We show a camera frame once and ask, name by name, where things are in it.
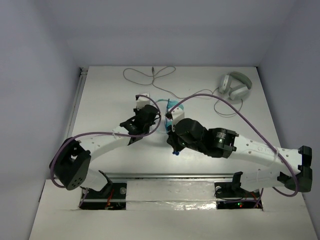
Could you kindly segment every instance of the white headphones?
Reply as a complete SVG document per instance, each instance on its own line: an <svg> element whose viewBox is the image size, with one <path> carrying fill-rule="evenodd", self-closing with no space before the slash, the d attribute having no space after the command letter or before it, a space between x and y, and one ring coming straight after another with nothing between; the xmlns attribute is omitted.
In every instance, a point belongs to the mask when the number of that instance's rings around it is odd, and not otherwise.
<svg viewBox="0 0 320 240"><path fill-rule="evenodd" d="M231 88L230 85L233 79L240 81L242 84ZM225 94L230 90L229 97L231 98L231 100L239 100L247 95L250 92L251 88L252 82L246 75L241 72L233 71L225 75L221 80L219 92Z"/></svg>

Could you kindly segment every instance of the gray cable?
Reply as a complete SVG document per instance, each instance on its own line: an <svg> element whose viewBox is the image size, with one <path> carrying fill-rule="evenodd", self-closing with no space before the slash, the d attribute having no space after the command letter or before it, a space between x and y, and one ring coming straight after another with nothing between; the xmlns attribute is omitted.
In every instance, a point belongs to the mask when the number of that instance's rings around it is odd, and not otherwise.
<svg viewBox="0 0 320 240"><path fill-rule="evenodd" d="M217 87L217 88L213 91L212 95L214 95L214 93L215 93L218 89L219 89L219 87ZM234 113L228 113L228 114L219 112L219 111L216 109L216 105L217 105L217 103L218 103L219 101L220 101L220 100L217 100L217 101L215 102L215 104L213 105L213 110L216 112L216 114L218 114L220 117L223 117L223 118L232 118L232 117L234 117L234 116L237 115L236 112L234 112ZM240 110L242 109L242 106L243 106L243 105L244 105L244 101L241 99L241 106L240 106L240 108L238 109L239 112L240 112Z"/></svg>
<svg viewBox="0 0 320 240"><path fill-rule="evenodd" d="M167 68L173 68L173 71L171 71L171 72L169 72L169 73L167 73L167 74L164 74L164 75L159 75L159 76L157 76L160 72L162 72L163 70L165 70L165 69L167 69ZM127 70L133 70L133 71L135 71L135 72L137 72L137 73L140 73L140 74L142 74L142 75L144 75L144 76L146 76L146 77L152 78L152 82L151 82L151 83L148 83L148 84L144 84L144 83L138 83L138 82L132 81L132 80L128 79L128 78L125 76L125 71L127 71ZM126 68L125 70L123 70L122 75L123 75L124 79L126 79L127 81L129 81L129 82L131 82L131 83L138 84L138 85L141 85L141 86L150 86L150 85L152 85L152 86L154 86L156 89L159 89L159 90L161 90L161 91L167 92L167 93L171 94L172 96L174 96L174 97L177 98L177 99L185 99L185 97L179 97L179 96L177 96L176 94L174 94L172 91L166 90L166 89L164 89L164 88L161 88L161 87L155 85L155 80L156 80L156 79L159 79L159 78L168 76L168 75L170 75L170 74L173 74L176 70L177 70L177 69L176 69L175 66L166 66L166 67L160 69L156 74L153 72L152 75L148 75L148 74L146 74L146 73L144 73L144 72L142 72L142 71L139 71L139 70L136 70L136 69L134 69L134 68L128 67L128 68ZM212 92L210 89L202 89L202 90L200 90L200 91L195 92L194 94L198 94L198 93L203 92L203 91L209 91L211 94L213 94L213 92Z"/></svg>

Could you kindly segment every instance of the wall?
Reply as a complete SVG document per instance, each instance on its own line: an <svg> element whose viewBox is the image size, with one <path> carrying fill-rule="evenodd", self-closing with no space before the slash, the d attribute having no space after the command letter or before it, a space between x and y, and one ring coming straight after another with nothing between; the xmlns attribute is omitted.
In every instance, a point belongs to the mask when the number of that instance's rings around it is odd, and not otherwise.
<svg viewBox="0 0 320 240"><path fill-rule="evenodd" d="M258 67L283 147L312 147L313 186L304 195L320 236L320 1L296 2Z"/></svg>
<svg viewBox="0 0 320 240"><path fill-rule="evenodd" d="M1 1L1 240L29 238L79 76L67 43L46 12L40 1Z"/></svg>
<svg viewBox="0 0 320 240"><path fill-rule="evenodd" d="M80 66L258 66L295 0L46 0Z"/></svg>

